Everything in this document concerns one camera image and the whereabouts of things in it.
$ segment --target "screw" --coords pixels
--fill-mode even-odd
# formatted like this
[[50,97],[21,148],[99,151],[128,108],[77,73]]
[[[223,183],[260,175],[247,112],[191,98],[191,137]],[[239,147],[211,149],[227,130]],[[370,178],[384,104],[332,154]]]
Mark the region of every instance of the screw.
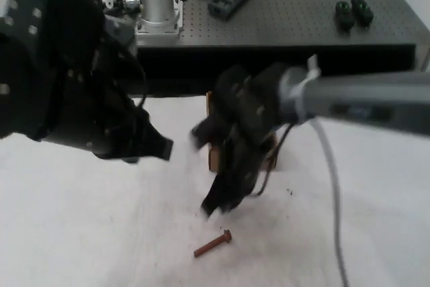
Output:
[[216,238],[213,241],[210,241],[207,245],[204,245],[203,247],[197,249],[194,251],[194,257],[197,258],[209,250],[212,250],[213,248],[219,246],[221,243],[227,242],[230,243],[232,237],[230,230],[224,230],[224,234],[221,237]]

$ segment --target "metal post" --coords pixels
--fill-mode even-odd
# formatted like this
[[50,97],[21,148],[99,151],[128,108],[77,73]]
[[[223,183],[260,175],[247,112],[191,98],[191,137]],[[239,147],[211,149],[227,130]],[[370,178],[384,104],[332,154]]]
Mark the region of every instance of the metal post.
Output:
[[138,47],[177,39],[182,27],[180,0],[141,0],[142,13],[135,29]]

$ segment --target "black wire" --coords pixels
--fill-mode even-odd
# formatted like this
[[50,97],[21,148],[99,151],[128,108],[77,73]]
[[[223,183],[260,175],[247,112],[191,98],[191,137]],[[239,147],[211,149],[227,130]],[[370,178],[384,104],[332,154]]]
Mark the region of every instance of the black wire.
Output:
[[135,58],[132,55],[132,53],[130,53],[127,50],[127,48],[121,46],[121,44],[118,43],[118,41],[114,40],[109,34],[105,33],[104,37],[106,38],[107,41],[110,41],[111,44],[115,46],[117,51],[124,57],[124,59],[127,62],[129,62],[142,75],[143,94],[142,94],[142,99],[140,100],[140,102],[137,105],[138,108],[141,108],[143,106],[143,104],[145,103],[146,97],[148,95],[148,89],[146,86],[146,73],[145,73],[144,69],[142,68],[142,65],[140,65],[137,58]]
[[339,268],[339,273],[341,275],[342,286],[349,287],[349,280],[347,276],[347,270],[345,267],[345,260],[343,259],[342,252],[342,242],[341,242],[341,188],[339,185],[339,174],[336,167],[335,157],[333,150],[331,148],[329,139],[324,131],[324,128],[320,125],[318,120],[311,120],[310,124],[315,129],[318,134],[319,140],[321,142],[322,149],[327,160],[327,165],[329,166],[330,178],[332,183],[333,192],[333,230],[335,239],[335,254],[337,260],[337,266]]
[[277,160],[277,156],[279,155],[280,151],[281,151],[281,147],[284,144],[285,139],[287,138],[288,133],[291,131],[291,129],[296,125],[295,122],[291,123],[288,125],[288,127],[285,129],[284,133],[282,134],[281,139],[279,140],[279,143],[277,144],[276,148],[273,150],[270,160],[269,160],[269,165],[266,171],[266,176],[264,177],[264,182],[263,185],[261,186],[261,189],[258,191],[258,193],[256,194],[251,194],[249,195],[250,198],[258,198],[259,196],[261,196],[267,186],[267,182],[269,181],[270,178],[270,174],[271,171],[273,169],[273,167],[275,166],[275,162]]
[[137,61],[137,59],[130,53],[126,48],[123,48],[122,46],[119,47],[118,51],[124,56],[124,58],[134,65],[136,67],[136,70],[139,70],[140,74],[142,75],[143,79],[143,94],[142,99],[138,103],[137,107],[141,108],[143,104],[145,103],[146,97],[148,96],[148,89],[146,87],[146,73],[144,69],[142,68],[142,65]]

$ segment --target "screw head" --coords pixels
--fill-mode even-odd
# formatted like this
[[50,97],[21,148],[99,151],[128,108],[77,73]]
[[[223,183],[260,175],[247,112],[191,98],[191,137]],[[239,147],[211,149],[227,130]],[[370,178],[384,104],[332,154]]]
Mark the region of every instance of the screw head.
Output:
[[229,243],[231,239],[233,239],[230,230],[224,230],[224,238],[226,239],[227,243]]

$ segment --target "bolt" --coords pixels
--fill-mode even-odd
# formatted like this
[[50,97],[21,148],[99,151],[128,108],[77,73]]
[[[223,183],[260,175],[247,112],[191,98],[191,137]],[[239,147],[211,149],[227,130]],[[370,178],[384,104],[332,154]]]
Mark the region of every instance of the bolt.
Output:
[[224,234],[221,237],[216,238],[213,241],[210,241],[207,245],[204,245],[203,247],[197,249],[194,251],[194,257],[197,258],[209,250],[212,250],[213,248],[219,246],[221,243],[227,242],[230,243],[232,237],[230,230],[224,230]]

